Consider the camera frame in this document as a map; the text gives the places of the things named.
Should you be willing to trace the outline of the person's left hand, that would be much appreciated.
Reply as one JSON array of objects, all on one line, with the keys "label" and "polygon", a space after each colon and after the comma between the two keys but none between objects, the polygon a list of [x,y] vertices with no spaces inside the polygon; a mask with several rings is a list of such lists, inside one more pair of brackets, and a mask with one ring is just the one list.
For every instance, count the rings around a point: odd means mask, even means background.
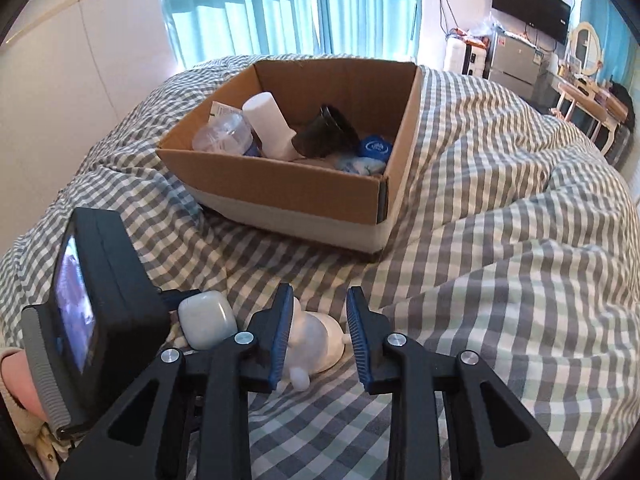
[{"label": "person's left hand", "polygon": [[1,377],[17,404],[40,420],[48,420],[32,380],[24,350],[13,352],[1,360]]}]

